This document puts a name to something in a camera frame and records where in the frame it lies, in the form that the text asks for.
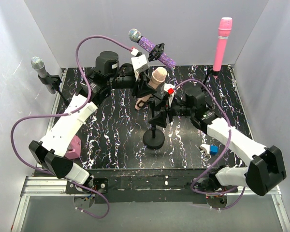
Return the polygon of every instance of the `pink microphone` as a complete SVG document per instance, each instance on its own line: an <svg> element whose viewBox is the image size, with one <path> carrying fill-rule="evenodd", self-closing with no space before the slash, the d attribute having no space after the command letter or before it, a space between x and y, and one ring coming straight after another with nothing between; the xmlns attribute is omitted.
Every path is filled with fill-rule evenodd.
<svg viewBox="0 0 290 232"><path fill-rule="evenodd" d="M232 18L222 18L218 28L218 43L213 66L213 77L216 79L221 69L224 51L226 50L228 37L232 30Z"/></svg>

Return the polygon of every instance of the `pink object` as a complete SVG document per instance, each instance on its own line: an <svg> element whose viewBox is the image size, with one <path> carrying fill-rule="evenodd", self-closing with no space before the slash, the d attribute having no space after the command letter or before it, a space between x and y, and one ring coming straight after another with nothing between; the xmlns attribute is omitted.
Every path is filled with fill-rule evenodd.
<svg viewBox="0 0 290 232"><path fill-rule="evenodd" d="M219 72L221 69L224 52L226 50L228 36L232 30L232 18L222 18L218 28L218 43L213 70Z"/></svg>
<svg viewBox="0 0 290 232"><path fill-rule="evenodd" d="M70 160L81 157L81 140L76 135L72 138L64 156Z"/></svg>

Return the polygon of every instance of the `black round base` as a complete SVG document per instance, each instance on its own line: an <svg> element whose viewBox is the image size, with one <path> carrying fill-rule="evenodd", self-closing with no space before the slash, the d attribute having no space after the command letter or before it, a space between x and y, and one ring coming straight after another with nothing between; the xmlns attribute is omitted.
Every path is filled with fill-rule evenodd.
<svg viewBox="0 0 290 232"><path fill-rule="evenodd" d="M164 134L159 129L156 129L156 137L153 138L152 130L147 130L143 135L143 143L149 149L160 149L164 144Z"/></svg>

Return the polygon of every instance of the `beige microphone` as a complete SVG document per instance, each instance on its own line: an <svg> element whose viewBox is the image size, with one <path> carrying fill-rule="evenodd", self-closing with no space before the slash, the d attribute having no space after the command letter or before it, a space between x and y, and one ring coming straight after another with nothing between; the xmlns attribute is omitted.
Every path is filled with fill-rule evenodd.
<svg viewBox="0 0 290 232"><path fill-rule="evenodd" d="M167 71L165 70L165 68L163 67L158 67L156 70L153 71L152 75L151 75L151 79L149 81L149 85L151 87L153 87L154 89L156 89L158 87L158 85L160 85L162 82L165 81L165 77L167 75ZM139 110L142 108L142 106L144 105L143 102L140 101L148 101L148 99L151 97L151 94L146 95L140 99L137 100L136 105L135 105L135 109Z"/></svg>

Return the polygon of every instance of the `gray wall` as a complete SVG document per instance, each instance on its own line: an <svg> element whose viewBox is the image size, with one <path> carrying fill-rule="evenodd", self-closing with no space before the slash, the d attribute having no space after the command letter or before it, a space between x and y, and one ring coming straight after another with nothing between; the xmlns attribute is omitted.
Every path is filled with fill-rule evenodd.
<svg viewBox="0 0 290 232"><path fill-rule="evenodd" d="M224 64L235 63L268 0L25 0L59 65L76 67L75 48L93 34L110 36L127 46L137 28L179 65L212 64L222 17L234 24ZM94 66L104 50L118 52L121 63L131 55L109 41L95 39L81 48L81 63Z"/></svg>
<svg viewBox="0 0 290 232"><path fill-rule="evenodd" d="M42 57L50 73L61 73L24 1L0 0L0 232L11 229L25 177L32 173L12 151L11 127L21 117L50 113L54 102L31 68L32 56ZM36 162L28 145L46 126L47 119L36 119L16 128L16 147L31 164Z"/></svg>
<svg viewBox="0 0 290 232"><path fill-rule="evenodd" d="M235 64L235 76L255 139L283 151L280 185L290 218L290 0L270 0Z"/></svg>

